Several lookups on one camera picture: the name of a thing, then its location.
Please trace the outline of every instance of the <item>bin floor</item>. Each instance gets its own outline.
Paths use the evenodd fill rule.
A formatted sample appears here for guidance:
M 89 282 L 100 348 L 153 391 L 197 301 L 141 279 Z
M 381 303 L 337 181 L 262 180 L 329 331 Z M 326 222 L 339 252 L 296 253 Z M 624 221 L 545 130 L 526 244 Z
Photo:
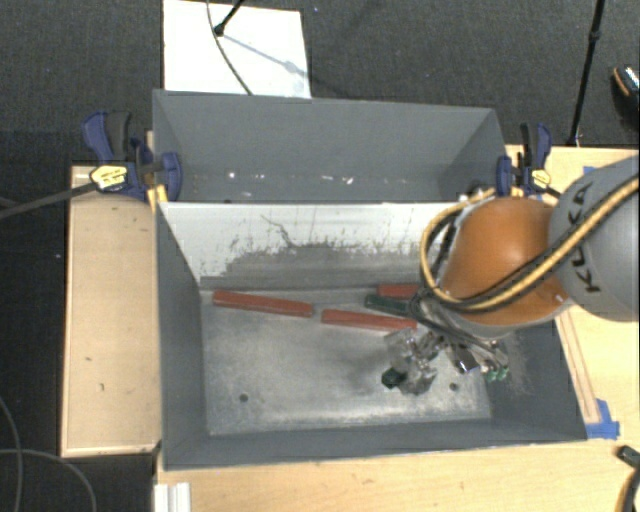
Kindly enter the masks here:
M 402 395 L 380 382 L 389 368 L 385 333 L 320 323 L 324 308 L 367 311 L 371 292 L 264 293 L 313 303 L 309 319 L 215 307 L 202 292 L 210 435 L 489 418 L 479 372 L 459 375 L 443 353 L 431 389 Z

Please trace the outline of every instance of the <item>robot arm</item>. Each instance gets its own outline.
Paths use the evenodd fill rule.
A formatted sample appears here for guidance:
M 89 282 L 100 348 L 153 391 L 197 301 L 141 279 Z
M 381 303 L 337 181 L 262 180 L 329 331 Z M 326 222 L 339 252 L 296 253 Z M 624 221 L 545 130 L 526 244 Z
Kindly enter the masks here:
M 423 302 L 445 323 L 500 337 L 553 318 L 568 298 L 605 318 L 637 320 L 637 173 L 594 171 L 555 208 L 486 194 L 474 201 L 441 216 L 467 210 L 440 275 L 431 272 L 428 250 L 442 220 L 423 237 Z
M 571 303 L 611 320 L 638 319 L 637 169 L 589 173 L 555 207 L 491 190 L 474 196 L 429 224 L 420 257 L 425 284 L 409 311 L 429 332 L 388 337 L 383 384 L 424 393 L 440 351 L 460 372 L 480 367 L 501 380 L 508 358 L 500 340 Z

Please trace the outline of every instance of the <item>gray robot arm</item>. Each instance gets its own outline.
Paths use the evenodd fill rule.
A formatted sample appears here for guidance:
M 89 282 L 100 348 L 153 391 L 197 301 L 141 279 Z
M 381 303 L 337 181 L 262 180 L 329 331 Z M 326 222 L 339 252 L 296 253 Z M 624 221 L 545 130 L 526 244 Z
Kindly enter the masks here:
M 638 173 L 632 165 L 586 174 L 560 197 L 551 218 L 549 243 L 597 202 Z M 598 226 L 556 271 L 571 299 L 590 313 L 615 321 L 638 320 L 638 194 Z

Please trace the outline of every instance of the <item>green object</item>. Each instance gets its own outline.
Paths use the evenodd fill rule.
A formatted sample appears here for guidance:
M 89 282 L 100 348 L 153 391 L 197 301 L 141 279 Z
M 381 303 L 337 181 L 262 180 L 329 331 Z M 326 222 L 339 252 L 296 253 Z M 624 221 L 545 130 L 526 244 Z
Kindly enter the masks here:
M 507 378 L 507 376 L 509 375 L 509 367 L 507 366 L 503 366 L 500 371 L 498 371 L 498 375 L 497 375 L 497 379 L 502 381 L 504 379 Z
M 364 307 L 390 315 L 409 316 L 409 303 L 407 301 L 380 297 L 374 293 L 370 293 L 365 297 Z
M 395 368 L 389 368 L 382 374 L 382 384 L 388 389 L 393 389 L 407 380 L 406 373 L 400 373 Z

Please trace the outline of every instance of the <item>red wooden block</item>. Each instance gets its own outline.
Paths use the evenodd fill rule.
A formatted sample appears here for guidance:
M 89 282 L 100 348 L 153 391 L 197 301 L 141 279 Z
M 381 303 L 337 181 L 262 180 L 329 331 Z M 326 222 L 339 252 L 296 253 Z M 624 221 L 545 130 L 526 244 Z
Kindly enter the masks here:
M 407 327 L 412 329 L 418 327 L 418 323 L 409 318 L 356 313 L 354 311 L 343 311 L 341 309 L 325 309 L 322 312 L 320 321 L 323 324 L 360 327 L 362 329 L 374 329 L 385 332 L 399 331 Z
M 313 315 L 313 305 L 308 302 L 276 299 L 263 295 L 237 293 L 227 290 L 216 290 L 213 293 L 213 303 L 224 308 L 259 311 L 274 315 L 300 316 L 309 318 Z

